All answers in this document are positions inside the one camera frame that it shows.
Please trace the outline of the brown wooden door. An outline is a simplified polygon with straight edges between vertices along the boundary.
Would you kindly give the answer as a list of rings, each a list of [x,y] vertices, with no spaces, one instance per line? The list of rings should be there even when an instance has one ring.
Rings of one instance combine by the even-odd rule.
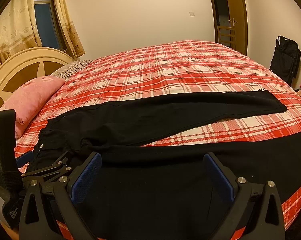
[[[248,49],[248,20],[245,0],[211,0],[215,41],[243,55]]]

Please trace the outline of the beige left curtain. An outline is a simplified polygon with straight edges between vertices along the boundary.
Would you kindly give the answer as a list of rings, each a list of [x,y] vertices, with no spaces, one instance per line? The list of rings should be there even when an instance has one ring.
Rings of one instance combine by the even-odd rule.
[[[40,46],[34,0],[10,0],[0,15],[0,66],[14,54]]]

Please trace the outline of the pink folded blanket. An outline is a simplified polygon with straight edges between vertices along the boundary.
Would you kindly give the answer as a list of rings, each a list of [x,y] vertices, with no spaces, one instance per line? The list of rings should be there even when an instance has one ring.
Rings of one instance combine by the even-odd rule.
[[[57,92],[65,80],[55,76],[42,76],[34,78],[19,87],[4,102],[3,110],[15,111],[15,138],[22,137],[29,123],[39,113],[48,99]]]

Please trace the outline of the red plaid bed sheet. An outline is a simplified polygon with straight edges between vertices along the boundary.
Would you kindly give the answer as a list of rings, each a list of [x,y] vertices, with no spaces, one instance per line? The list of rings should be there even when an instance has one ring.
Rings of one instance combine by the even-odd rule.
[[[164,145],[262,140],[297,133],[301,97],[265,67],[214,42],[173,42],[102,57],[74,74],[45,103],[15,152],[29,150],[49,118],[76,107],[183,92],[259,89],[272,92],[287,111],[199,127],[163,140]]]

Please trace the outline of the black hanging bag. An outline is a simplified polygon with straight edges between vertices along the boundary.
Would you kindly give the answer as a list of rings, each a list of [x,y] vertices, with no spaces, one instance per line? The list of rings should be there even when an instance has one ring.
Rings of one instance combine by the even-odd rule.
[[[293,79],[297,77],[300,58],[301,51],[297,42],[279,35],[269,70],[291,86]]]

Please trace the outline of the striped grey pillow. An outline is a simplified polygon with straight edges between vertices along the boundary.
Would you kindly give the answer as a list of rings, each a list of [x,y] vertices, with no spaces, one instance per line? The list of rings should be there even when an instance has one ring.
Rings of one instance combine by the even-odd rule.
[[[59,78],[66,80],[90,63],[91,63],[91,60],[83,60],[83,59],[76,60],[76,61],[66,64],[65,66],[62,66],[58,70],[54,71],[51,74],[51,76],[59,77]]]

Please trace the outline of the beige curtain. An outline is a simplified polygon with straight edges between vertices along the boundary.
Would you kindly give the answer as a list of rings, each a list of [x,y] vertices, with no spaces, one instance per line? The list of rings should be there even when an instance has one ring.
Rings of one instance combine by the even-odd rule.
[[[0,15],[0,66],[14,54],[40,46],[34,0],[10,0]]]
[[[67,50],[73,59],[78,59],[85,54],[85,50],[72,22],[67,2],[66,0],[53,1]]]

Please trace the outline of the cream round headboard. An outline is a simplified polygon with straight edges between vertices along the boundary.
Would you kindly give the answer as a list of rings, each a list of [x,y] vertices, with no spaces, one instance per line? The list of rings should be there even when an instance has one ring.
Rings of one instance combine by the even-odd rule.
[[[48,47],[23,50],[0,66],[0,108],[24,83],[36,77],[52,74],[73,62],[65,52]]]

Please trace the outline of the dark blue window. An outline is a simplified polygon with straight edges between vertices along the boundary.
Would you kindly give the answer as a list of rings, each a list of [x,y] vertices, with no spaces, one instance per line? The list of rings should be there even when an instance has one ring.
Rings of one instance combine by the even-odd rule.
[[[61,27],[53,0],[34,0],[37,28],[44,47],[65,50]]]

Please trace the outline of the black pants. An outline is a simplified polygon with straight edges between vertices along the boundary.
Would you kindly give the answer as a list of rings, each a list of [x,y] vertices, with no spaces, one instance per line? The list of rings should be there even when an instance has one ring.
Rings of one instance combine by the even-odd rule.
[[[235,176],[271,180],[289,206],[301,189],[301,128],[280,126],[288,106],[267,90],[203,92],[110,101],[48,120],[28,171],[63,153],[102,165],[77,205],[103,239],[208,239],[231,207],[204,155]]]

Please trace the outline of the beige right curtain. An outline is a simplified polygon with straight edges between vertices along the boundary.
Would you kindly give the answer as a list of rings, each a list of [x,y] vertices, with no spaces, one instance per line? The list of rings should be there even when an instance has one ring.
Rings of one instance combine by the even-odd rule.
[[[67,2],[66,0],[53,1],[67,50],[73,59],[78,59],[85,54],[85,50],[72,22]]]

